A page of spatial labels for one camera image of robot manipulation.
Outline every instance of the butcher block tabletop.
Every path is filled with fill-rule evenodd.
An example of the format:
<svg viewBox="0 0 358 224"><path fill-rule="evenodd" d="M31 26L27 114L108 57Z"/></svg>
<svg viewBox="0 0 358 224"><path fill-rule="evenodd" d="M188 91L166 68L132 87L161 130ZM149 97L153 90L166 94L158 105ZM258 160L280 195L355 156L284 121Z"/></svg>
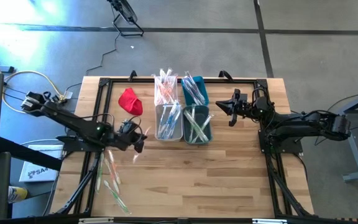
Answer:
<svg viewBox="0 0 358 224"><path fill-rule="evenodd" d="M75 114L93 114L100 78L84 77ZM281 78L268 78L270 99L278 113L291 113ZM114 127L132 117L118 105L126 88L132 88L142 102L141 128L148 127L148 138L143 152L133 162L135 151L114 149L114 159L121 179L120 196L132 217L203 217L249 218L274 217L265 156L260 152L257 131L259 124L238 117L229 127L230 116L215 105L216 101L231 98L234 89L248 94L251 84L206 83L209 97L213 140L208 145L190 146L180 142L156 140L154 83L115 83L112 88L109 113L114 115ZM104 108L104 90L100 112ZM185 104L182 88L178 84L178 98ZM62 164L51 213L63 207L80 181L84 152L74 152ZM313 213L305 171L294 155L283 154L283 166L288 188L310 213ZM103 164L102 180L110 181L109 170ZM82 209L85 208L88 187L85 188ZM284 211L283 197L278 190L280 207ZM94 195L93 217L123 217L126 214L115 203L113 196L102 184Z"/></svg>

